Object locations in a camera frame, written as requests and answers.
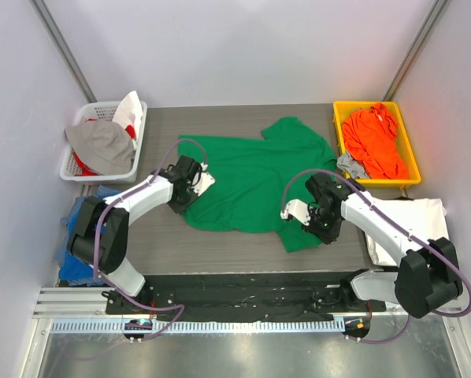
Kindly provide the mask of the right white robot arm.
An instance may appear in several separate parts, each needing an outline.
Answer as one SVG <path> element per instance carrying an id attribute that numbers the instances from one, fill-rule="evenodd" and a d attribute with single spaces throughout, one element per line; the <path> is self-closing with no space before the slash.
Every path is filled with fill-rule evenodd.
<path id="1" fill-rule="evenodd" d="M 322 169 L 308 173 L 305 186 L 313 202 L 283 202 L 282 218 L 295 217 L 305 232 L 324 243 L 335 241 L 342 223 L 349 222 L 395 263 L 391 271 L 370 269 L 349 278 L 339 291 L 343 308 L 355 311 L 367 301 L 377 300 L 400 305 L 410 316 L 422 318 L 429 313 L 443 315 L 443 306 L 467 294 L 466 308 L 454 316 L 471 312 L 471 283 L 461 272 L 455 246 L 448 238 L 432 238 L 398 214 L 388 200 L 373 197 L 355 180 Z"/>

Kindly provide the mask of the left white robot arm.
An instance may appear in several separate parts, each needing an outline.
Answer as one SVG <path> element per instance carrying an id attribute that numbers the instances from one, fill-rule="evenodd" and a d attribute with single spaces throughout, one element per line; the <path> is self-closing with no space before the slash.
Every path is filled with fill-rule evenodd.
<path id="1" fill-rule="evenodd" d="M 207 165 L 182 156 L 175 165 L 152 172 L 143 182 L 118 195 L 86 198 L 68 242 L 68 252 L 124 294 L 135 314 L 151 304 L 146 279 L 127 259 L 128 229 L 143 215 L 167 205 L 183 214 L 213 184 Z"/>

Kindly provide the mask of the green t-shirt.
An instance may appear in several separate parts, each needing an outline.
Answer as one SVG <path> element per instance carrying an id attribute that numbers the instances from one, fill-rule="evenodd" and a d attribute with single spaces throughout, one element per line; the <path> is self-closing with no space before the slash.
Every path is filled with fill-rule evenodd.
<path id="1" fill-rule="evenodd" d="M 286 186 L 307 169 L 336 169 L 336 155 L 325 138 L 296 117 L 284 117 L 261 132 L 261 139 L 182 135 L 178 153 L 206 159 L 215 179 L 184 213 L 188 225 L 209 232 L 275 232 L 288 253 L 321 245 L 296 221 L 280 217 L 281 199 L 313 198 L 306 177 Z"/>

